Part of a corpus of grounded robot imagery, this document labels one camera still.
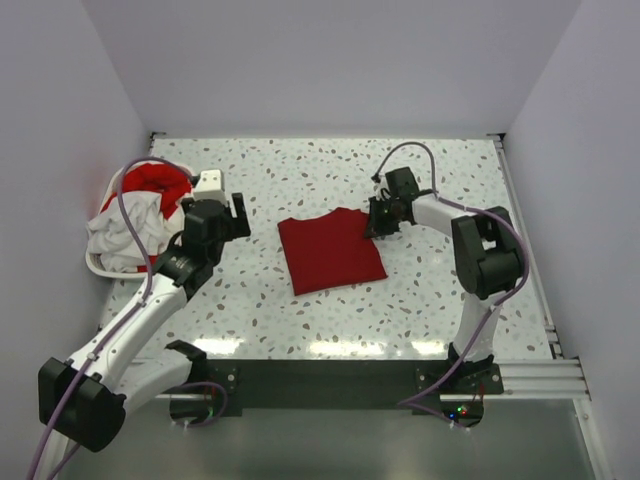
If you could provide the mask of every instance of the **terrazzo table surface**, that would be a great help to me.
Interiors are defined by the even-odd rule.
[[[210,357],[239,359],[444,358],[462,313],[453,244],[435,230],[403,224],[376,240],[389,278],[294,297],[278,222],[324,215],[336,207],[368,211],[371,175],[398,139],[156,138],[151,155],[194,171],[223,170],[226,192],[244,194],[251,237],[225,246],[214,277],[140,352],[157,355],[172,340]],[[513,214],[490,140],[425,140],[436,156],[440,192],[466,205],[502,205]],[[410,166],[430,186],[425,152],[405,148],[386,170]],[[117,281],[101,323],[138,288]],[[505,305],[499,360],[551,358],[545,314],[529,284]]]

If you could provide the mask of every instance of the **folded red cloth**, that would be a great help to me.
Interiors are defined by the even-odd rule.
[[[278,224],[295,295],[387,278],[373,240],[364,238],[367,221],[360,210],[337,208]]]

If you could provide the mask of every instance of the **white wall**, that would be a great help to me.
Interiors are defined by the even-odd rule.
[[[583,0],[507,135],[561,341],[583,360],[618,480],[638,478],[640,2]]]
[[[84,0],[145,125],[188,135],[482,135],[579,0]]]
[[[0,7],[0,465],[24,478],[36,375],[95,330],[106,284],[83,265],[84,223],[145,130],[77,0]]]

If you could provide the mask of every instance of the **glass panel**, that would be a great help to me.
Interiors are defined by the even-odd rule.
[[[184,431],[167,400],[127,420],[65,480],[591,480],[571,401],[493,401],[470,433],[407,411],[247,410]]]

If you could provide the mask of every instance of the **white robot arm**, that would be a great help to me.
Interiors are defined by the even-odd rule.
[[[224,244],[250,235],[242,195],[232,195],[234,217],[223,181],[219,170],[197,177],[193,200],[185,205],[180,245],[172,239],[157,259],[150,288],[147,279],[89,343],[66,361],[51,358],[40,369],[43,423],[52,422],[58,432],[99,451],[118,433],[127,413],[188,380],[194,358],[181,342],[143,365],[132,367],[132,362],[158,328],[211,278]]]
[[[522,276],[522,252],[517,242],[491,218],[470,215],[440,201],[432,190],[419,190],[408,167],[393,170],[381,178],[376,185],[376,196],[370,198],[369,203],[368,237],[393,234],[399,231],[401,221],[408,221],[453,238],[456,274],[466,295],[460,328],[449,354],[454,357],[463,354],[485,314],[492,308],[479,336],[465,355],[465,361],[492,359],[493,338],[502,305],[493,306]],[[489,212],[511,223],[505,209],[495,207]]]

